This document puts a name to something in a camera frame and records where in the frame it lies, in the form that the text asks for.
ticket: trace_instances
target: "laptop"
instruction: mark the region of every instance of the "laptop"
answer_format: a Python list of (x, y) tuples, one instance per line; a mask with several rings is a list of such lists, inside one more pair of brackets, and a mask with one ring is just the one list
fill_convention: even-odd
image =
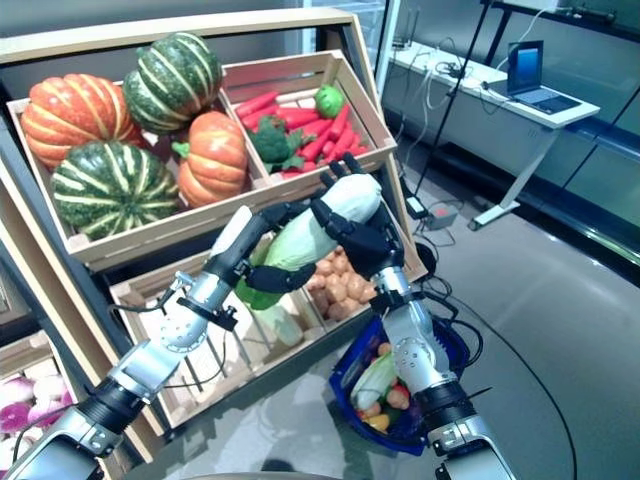
[(509, 98), (548, 115), (580, 105), (580, 102), (544, 88), (541, 83), (542, 41), (510, 43), (507, 73)]

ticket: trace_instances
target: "floor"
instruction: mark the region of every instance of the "floor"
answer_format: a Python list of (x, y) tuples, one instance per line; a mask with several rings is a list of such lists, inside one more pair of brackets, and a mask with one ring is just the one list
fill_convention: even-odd
[[(407, 143), (401, 144), (400, 158)], [(413, 150), (410, 184), (417, 181), (412, 167), (424, 157), (421, 145)], [(488, 203), (437, 172), (429, 173), (420, 197), (425, 205), (465, 201), (450, 229), (455, 246), (439, 249), (437, 274), (516, 346), (552, 392), (573, 434), (578, 478), (640, 478), (638, 289), (517, 214), (470, 231), (469, 219)], [(428, 235), (435, 243), (450, 242), (444, 231)], [(493, 387), (474, 404), (517, 477), (571, 478), (567, 438), (548, 398), (471, 313), (462, 310), (461, 318), (485, 335), (484, 354), (462, 384), (468, 392)], [(345, 348), (315, 352), (287, 367), (291, 372), (282, 370), (273, 381), (229, 397), (127, 479), (287, 467), (347, 480), (434, 478), (439, 461), (432, 451), (421, 457), (396, 454), (366, 442), (344, 423), (327, 378)]]

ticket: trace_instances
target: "orange pumpkin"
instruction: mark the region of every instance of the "orange pumpkin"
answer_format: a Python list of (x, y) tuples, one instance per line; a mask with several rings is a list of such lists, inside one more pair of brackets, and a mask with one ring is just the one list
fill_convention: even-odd
[(67, 152), (93, 140), (117, 140), (144, 146), (124, 103), (122, 88), (106, 78), (71, 73), (34, 85), (20, 123), (27, 144), (48, 168)]
[(192, 207), (234, 197), (247, 178), (247, 153), (242, 130), (220, 112), (194, 120), (189, 144), (173, 144), (186, 158), (180, 165), (178, 187)]

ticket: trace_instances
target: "desk leg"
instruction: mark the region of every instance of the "desk leg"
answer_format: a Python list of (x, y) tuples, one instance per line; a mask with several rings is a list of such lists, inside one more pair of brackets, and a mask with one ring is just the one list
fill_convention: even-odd
[(520, 204), (516, 202), (516, 198), (524, 188), (525, 184), (529, 181), (529, 178), (531, 178), (531, 175), (533, 175), (533, 172), (536, 171), (538, 165), (540, 165), (544, 157), (547, 155), (547, 152), (551, 148), (551, 145), (553, 145), (553, 142), (556, 141), (559, 134), (560, 129), (556, 129), (546, 135), (546, 138), (540, 142), (538, 148), (535, 150), (531, 163), (527, 165), (516, 177), (516, 180), (513, 182), (513, 185), (511, 185), (502, 201), (486, 212), (474, 217), (473, 220), (469, 222), (468, 226), (471, 230), (479, 230), (488, 223), (500, 218), (505, 213), (508, 213), (514, 208), (520, 206)]

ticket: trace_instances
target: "white desk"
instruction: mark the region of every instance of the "white desk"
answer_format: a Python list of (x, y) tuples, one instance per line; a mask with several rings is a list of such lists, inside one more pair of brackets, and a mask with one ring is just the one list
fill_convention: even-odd
[[(392, 56), (392, 61), (395, 62), (396, 67), (411, 68), (412, 72), (420, 76), (424, 76), (428, 71), (431, 71), (434, 83), (444, 87), (445, 93), (446, 90), (455, 86), (457, 80), (449, 75), (438, 73), (436, 65), (440, 62), (459, 64), (463, 60), (461, 57), (415, 42), (407, 50), (396, 52), (395, 56)], [(502, 150), (501, 155), (509, 156), (513, 152), (514, 156), (520, 157), (517, 163), (521, 165), (521, 168), (518, 168), (519, 172), (513, 185), (498, 205), (478, 215), (470, 222), (469, 227), (474, 230), (519, 206), (519, 203), (515, 201), (516, 197), (531, 175), (533, 175), (533, 172), (538, 168), (562, 128), (570, 123), (595, 115), (600, 111), (600, 107), (582, 102), (563, 93), (569, 98), (574, 98), (580, 104), (563, 112), (547, 115), (521, 103), (509, 101), (507, 97), (502, 96), (500, 93), (484, 90), (481, 86), (482, 82), (491, 84), (492, 82), (506, 80), (506, 78), (507, 74), (505, 72), (470, 61), (467, 65), (467, 77), (460, 83), (459, 88), (459, 93), (462, 93), (462, 97), (466, 97), (468, 100), (465, 102), (467, 105), (463, 105), (458, 109), (459, 111), (456, 115), (454, 110), (457, 109), (457, 103), (459, 102), (457, 99), (450, 117), (452, 120), (457, 117), (457, 121), (454, 120), (451, 126), (445, 127), (445, 137), (448, 137), (449, 141), (460, 144), (463, 148), (489, 162), (494, 163), (494, 158), (492, 157), (500, 156), (492, 155), (492, 153), (496, 152), (496, 148)], [(500, 112), (500, 116), (497, 119), (488, 115), (483, 118), (482, 114), (477, 114), (477, 104), (479, 103), (485, 104), (482, 105), (483, 108), (488, 105), (491, 109), (498, 109), (502, 112)], [(478, 133), (469, 135), (466, 132), (456, 131), (460, 129), (466, 129), (467, 131), (469, 129), (478, 130)], [(496, 163), (498, 166), (503, 167), (504, 162), (502, 164), (500, 162)]]

